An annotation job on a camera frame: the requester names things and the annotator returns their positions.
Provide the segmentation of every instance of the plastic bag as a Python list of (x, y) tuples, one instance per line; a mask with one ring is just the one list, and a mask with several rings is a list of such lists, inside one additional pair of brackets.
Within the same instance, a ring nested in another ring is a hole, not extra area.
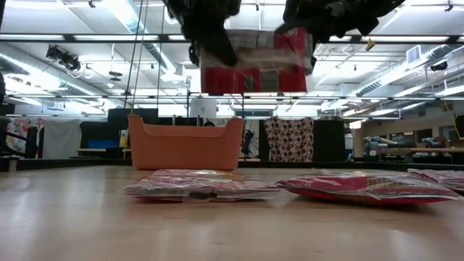
[(462, 170), (407, 170), (409, 173), (419, 175), (422, 178), (431, 179), (438, 184), (464, 193), (464, 171)]
[(422, 204), (461, 199), (439, 184), (408, 173), (345, 173), (322, 170), (278, 181), (276, 186), (320, 199), (372, 204)]
[(269, 199), (280, 189), (240, 173), (216, 170), (157, 170), (123, 193), (137, 198), (184, 201), (232, 202), (242, 199)]
[(256, 30), (229, 30), (239, 59), (227, 67), (202, 51), (202, 93), (307, 92), (312, 73), (312, 36), (297, 28), (285, 35)]

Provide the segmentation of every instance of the ceiling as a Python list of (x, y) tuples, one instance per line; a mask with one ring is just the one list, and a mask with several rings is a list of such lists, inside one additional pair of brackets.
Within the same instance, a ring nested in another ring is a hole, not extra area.
[[(117, 15), (108, 7), (109, 0), (94, 1), (96, 8), (92, 9), (87, 0), (8, 0), (5, 9), (2, 33), (90, 33), (90, 34), (116, 34), (128, 33), (128, 30), (117, 18)], [(259, 11), (256, 9), (256, 1), (242, 0), (240, 13), (226, 22), (227, 29), (247, 30), (274, 30), (282, 23), (284, 0), (259, 0)], [(452, 0), (455, 8), (451, 12), (445, 12), (447, 0), (409, 0), (395, 12), (381, 18), (381, 24), (373, 34), (381, 35), (462, 35), (464, 34), (464, 1)], [(138, 12), (140, 1), (134, 1), (133, 5)], [(179, 34), (180, 26), (169, 19), (163, 19), (164, 6), (161, 1), (150, 0), (148, 7), (141, 8), (142, 18), (148, 14), (145, 22), (146, 32)], [(47, 43), (0, 43), (21, 51), (24, 56), (33, 57), (46, 64), (50, 60), (45, 57), (49, 47)], [(185, 95), (186, 84), (179, 81), (159, 80), (158, 64), (154, 57), (141, 48), (140, 44), (118, 43), (114, 46), (112, 58), (112, 44), (108, 43), (64, 43), (60, 48), (79, 56), (83, 67), (88, 65), (91, 70), (84, 74), (73, 74), (84, 83), (93, 86), (103, 93), (121, 94), (129, 85), (134, 89), (137, 81), (137, 89), (144, 89), (143, 94), (156, 95), (157, 87), (160, 94)], [(374, 77), (380, 71), (389, 68), (406, 56), (406, 51), (414, 45), (381, 45), (374, 46), (370, 51), (365, 50), (365, 45), (347, 44), (323, 44), (316, 49), (315, 56), (318, 63), (313, 74), (308, 77), (308, 91), (313, 96), (341, 95), (342, 86), (356, 86), (367, 79)], [(196, 69), (189, 61), (188, 43), (163, 43), (160, 44), (162, 53), (181, 68), (183, 77), (199, 78), (199, 69)], [(134, 62), (137, 64), (140, 58), (140, 74), (136, 77), (136, 71), (130, 73), (130, 63), (136, 54)], [(461, 63), (460, 57), (453, 57), (453, 66)], [(64, 68), (52, 64), (58, 70), (65, 73)], [(111, 83), (108, 72), (122, 73), (120, 82)], [(427, 80), (425, 71), (415, 72), (413, 75), (396, 80), (391, 85), (400, 84), (404, 88), (410, 88)], [(199, 86), (197, 80), (192, 84)], [(182, 99), (163, 99), (168, 104), (186, 103)], [(321, 104), (322, 101), (304, 100), (300, 105)], [(136, 103), (153, 103), (153, 100), (138, 99)], [(276, 103), (275, 100), (263, 101), (263, 104)]]

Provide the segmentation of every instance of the wooden floor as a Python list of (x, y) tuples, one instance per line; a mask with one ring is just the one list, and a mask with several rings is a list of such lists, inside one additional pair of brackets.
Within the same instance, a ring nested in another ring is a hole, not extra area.
[[(274, 182), (307, 170), (242, 170)], [(369, 208), (283, 192), (272, 202), (147, 204), (117, 190), (147, 172), (1, 174), (0, 260), (462, 260), (464, 205)]]

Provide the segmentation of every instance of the robotic arm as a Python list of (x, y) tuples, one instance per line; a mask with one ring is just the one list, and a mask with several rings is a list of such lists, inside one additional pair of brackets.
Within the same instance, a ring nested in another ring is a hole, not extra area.
[[(283, 21), (276, 33), (305, 28), (314, 45), (331, 36), (343, 37), (358, 29), (368, 35), (378, 18), (397, 8), (405, 0), (287, 0)], [(216, 56), (223, 64), (234, 66), (237, 56), (228, 39), (224, 22), (237, 15), (241, 0), (163, 0), (171, 18), (176, 18), (182, 34), (191, 40), (190, 60), (199, 64), (199, 50)]]

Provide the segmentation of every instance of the red box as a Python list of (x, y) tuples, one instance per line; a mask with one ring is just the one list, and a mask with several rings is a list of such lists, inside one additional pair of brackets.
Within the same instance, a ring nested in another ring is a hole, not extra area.
[(239, 63), (226, 67), (203, 51), (202, 93), (307, 92), (312, 37), (304, 29), (283, 36), (254, 30), (230, 30), (228, 34)]

